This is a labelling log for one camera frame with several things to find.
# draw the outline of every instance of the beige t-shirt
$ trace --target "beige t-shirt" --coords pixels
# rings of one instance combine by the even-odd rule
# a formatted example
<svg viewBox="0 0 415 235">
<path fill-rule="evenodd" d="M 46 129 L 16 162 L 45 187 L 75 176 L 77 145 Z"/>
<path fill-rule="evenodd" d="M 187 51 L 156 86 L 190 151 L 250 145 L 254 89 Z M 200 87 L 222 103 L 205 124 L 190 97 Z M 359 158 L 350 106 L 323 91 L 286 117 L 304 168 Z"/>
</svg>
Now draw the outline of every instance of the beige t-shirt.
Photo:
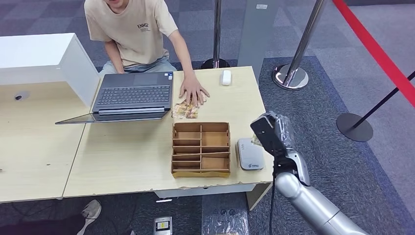
<svg viewBox="0 0 415 235">
<path fill-rule="evenodd" d="M 84 7 L 91 40 L 114 40 L 123 66 L 151 64 L 168 56 L 162 33 L 168 37 L 177 26 L 164 0 L 130 0 L 120 14 L 103 0 L 86 0 Z"/>
</svg>

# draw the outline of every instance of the laptop keyboard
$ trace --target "laptop keyboard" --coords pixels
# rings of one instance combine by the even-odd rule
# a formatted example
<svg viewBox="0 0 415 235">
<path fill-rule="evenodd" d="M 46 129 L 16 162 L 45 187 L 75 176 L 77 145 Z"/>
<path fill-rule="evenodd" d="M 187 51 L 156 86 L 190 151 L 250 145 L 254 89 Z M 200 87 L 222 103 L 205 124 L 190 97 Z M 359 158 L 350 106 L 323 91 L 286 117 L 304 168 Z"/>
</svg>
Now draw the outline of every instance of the laptop keyboard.
<svg viewBox="0 0 415 235">
<path fill-rule="evenodd" d="M 168 102 L 170 86 L 104 88 L 99 105 Z"/>
</svg>

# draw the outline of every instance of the label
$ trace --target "label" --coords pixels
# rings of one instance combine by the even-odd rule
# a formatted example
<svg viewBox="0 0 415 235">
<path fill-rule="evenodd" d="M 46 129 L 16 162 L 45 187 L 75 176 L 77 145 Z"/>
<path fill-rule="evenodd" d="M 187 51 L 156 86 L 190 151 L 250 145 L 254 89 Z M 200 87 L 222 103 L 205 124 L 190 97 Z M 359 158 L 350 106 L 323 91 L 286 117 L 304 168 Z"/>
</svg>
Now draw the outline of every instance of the label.
<svg viewBox="0 0 415 235">
<path fill-rule="evenodd" d="M 168 221 L 164 221 L 164 222 L 158 222 L 157 223 L 157 229 L 163 230 L 163 229 L 168 229 L 169 222 Z"/>
<path fill-rule="evenodd" d="M 268 8 L 268 5 L 266 4 L 257 4 L 256 5 L 257 9 L 262 9 L 262 10 L 266 10 Z"/>
</svg>

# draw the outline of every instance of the portable hard drive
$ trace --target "portable hard drive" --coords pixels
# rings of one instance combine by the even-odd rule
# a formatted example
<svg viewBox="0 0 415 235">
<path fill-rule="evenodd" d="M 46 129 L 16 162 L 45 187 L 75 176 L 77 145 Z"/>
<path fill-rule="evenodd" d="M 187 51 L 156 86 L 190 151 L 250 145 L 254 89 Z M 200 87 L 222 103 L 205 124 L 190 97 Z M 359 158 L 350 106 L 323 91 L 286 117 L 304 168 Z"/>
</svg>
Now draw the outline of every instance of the portable hard drive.
<svg viewBox="0 0 415 235">
<path fill-rule="evenodd" d="M 251 143 L 251 138 L 239 139 L 236 144 L 241 168 L 244 170 L 261 170 L 264 168 L 264 156 L 261 146 Z"/>
</svg>

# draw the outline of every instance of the jeans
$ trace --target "jeans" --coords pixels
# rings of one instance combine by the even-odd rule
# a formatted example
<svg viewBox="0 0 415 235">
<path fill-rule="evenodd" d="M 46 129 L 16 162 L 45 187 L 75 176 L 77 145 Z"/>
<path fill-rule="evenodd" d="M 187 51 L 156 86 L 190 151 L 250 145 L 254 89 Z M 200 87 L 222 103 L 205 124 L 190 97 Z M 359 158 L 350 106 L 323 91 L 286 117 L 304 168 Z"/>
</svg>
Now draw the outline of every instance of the jeans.
<svg viewBox="0 0 415 235">
<path fill-rule="evenodd" d="M 85 225 L 79 214 L 62 220 L 22 222 L 0 227 L 0 235 L 76 235 Z"/>
<path fill-rule="evenodd" d="M 124 71 L 126 73 L 131 72 L 170 72 L 176 71 L 176 68 L 171 65 L 168 61 L 168 56 L 163 56 L 162 58 L 157 59 L 155 62 L 148 64 L 148 65 L 131 65 L 125 66 Z M 101 72 L 99 72 L 99 76 L 101 78 L 104 77 L 106 74 L 113 74 L 117 73 L 114 65 L 111 61 L 108 61 L 104 67 L 102 68 Z"/>
</svg>

